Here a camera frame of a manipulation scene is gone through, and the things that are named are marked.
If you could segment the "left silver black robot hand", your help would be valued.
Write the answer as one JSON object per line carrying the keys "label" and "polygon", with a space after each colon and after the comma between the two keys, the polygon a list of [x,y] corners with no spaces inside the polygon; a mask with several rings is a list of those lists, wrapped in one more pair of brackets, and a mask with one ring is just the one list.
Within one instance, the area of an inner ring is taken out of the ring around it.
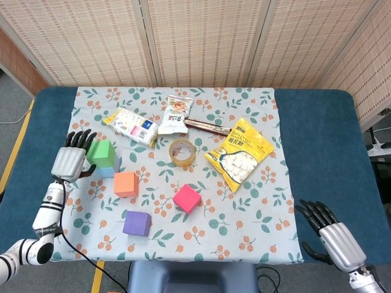
{"label": "left silver black robot hand", "polygon": [[90,177],[96,169],[91,164],[89,169],[82,171],[87,153],[97,133],[91,129],[79,132],[70,132],[63,147],[56,155],[51,175],[59,183],[73,183],[80,178]]}

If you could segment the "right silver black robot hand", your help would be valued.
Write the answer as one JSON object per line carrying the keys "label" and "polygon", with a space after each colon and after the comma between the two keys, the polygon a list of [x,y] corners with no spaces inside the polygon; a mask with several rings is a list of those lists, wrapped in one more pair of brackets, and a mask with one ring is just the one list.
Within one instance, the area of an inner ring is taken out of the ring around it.
{"label": "right silver black robot hand", "polygon": [[306,241],[302,241],[303,249],[312,259],[334,265],[338,270],[347,273],[365,265],[367,256],[356,238],[328,206],[320,201],[300,199],[299,202],[300,204],[295,206],[296,210],[308,221],[326,249],[325,253],[318,253]]}

